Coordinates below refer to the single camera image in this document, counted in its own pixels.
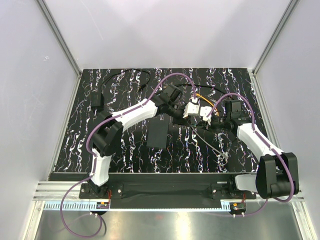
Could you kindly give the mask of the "black cable gold connector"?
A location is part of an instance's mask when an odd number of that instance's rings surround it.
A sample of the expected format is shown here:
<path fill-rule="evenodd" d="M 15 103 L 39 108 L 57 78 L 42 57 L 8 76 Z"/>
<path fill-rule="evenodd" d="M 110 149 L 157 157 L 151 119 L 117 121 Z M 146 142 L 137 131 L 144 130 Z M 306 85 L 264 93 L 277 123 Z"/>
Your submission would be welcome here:
<path fill-rule="evenodd" d="M 192 87 L 192 85 L 191 85 L 190 83 L 174 84 L 174 86 L 176 86 L 176 87 L 178 87 L 178 88 L 179 88 L 179 87 Z M 219 93 L 221 93 L 222 95 L 227 94 L 225 91 L 221 90 L 220 88 L 218 88 L 218 87 L 216 87 L 216 86 L 207 86 L 207 85 L 196 84 L 195 87 L 196 87 L 196 88 L 199 88 L 199 91 L 200 91 L 201 89 L 210 89 L 213 93 L 219 92 Z M 201 94 L 199 94 L 199 93 L 197 93 L 196 95 L 200 98 L 201 101 L 205 101 L 205 102 L 206 102 L 207 104 L 209 104 L 211 107 L 214 106 L 214 103 L 213 103 L 211 100 L 209 100 L 208 97 L 201 96 Z M 220 110 L 217 110 L 217 109 L 214 110 L 214 113 L 217 114 L 218 116 L 222 116 L 222 114 L 223 114 Z"/>

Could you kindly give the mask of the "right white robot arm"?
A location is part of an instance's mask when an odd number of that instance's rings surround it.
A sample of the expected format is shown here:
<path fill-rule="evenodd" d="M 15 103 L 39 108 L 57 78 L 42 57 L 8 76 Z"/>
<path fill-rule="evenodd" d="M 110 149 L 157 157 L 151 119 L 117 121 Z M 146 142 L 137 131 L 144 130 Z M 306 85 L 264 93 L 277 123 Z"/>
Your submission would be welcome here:
<path fill-rule="evenodd" d="M 228 195 L 239 198 L 245 191 L 263 199 L 289 202 L 299 192 L 298 160 L 292 152 L 276 147 L 242 110 L 239 100 L 226 100 L 225 114 L 217 117 L 212 107 L 201 106 L 199 115 L 207 131 L 225 130 L 242 141 L 258 160 L 256 173 L 238 174 L 227 185 Z"/>

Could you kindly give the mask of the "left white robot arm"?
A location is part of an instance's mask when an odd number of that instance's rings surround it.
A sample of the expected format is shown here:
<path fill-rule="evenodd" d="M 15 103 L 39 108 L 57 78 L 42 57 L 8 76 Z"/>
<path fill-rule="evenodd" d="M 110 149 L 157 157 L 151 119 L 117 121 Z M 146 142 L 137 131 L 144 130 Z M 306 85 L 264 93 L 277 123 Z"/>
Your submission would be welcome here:
<path fill-rule="evenodd" d="M 183 125 L 188 122 L 188 114 L 199 105 L 199 99 L 194 93 L 185 106 L 179 107 L 176 100 L 181 94 L 177 86 L 170 84 L 129 108 L 114 113 L 104 110 L 99 114 L 101 122 L 89 134 L 86 143 L 88 152 L 92 154 L 88 184 L 95 197 L 103 198 L 108 193 L 106 183 L 111 158 L 121 148 L 124 131 L 159 114 L 167 114 Z"/>

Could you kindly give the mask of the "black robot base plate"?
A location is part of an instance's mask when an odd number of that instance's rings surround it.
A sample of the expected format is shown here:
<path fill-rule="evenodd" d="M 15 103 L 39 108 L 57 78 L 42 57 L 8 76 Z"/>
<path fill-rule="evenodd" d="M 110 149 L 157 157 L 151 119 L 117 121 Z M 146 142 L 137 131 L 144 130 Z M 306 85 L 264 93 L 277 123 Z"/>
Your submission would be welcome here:
<path fill-rule="evenodd" d="M 102 193 L 96 194 L 88 183 L 82 183 L 79 197 L 89 200 L 147 200 L 147 199 L 213 199 L 212 190 L 218 190 L 233 198 L 254 200 L 256 194 L 233 188 L 234 173 L 111 173 L 108 182 L 102 186 Z M 123 187 L 125 197 L 111 198 L 111 189 Z"/>

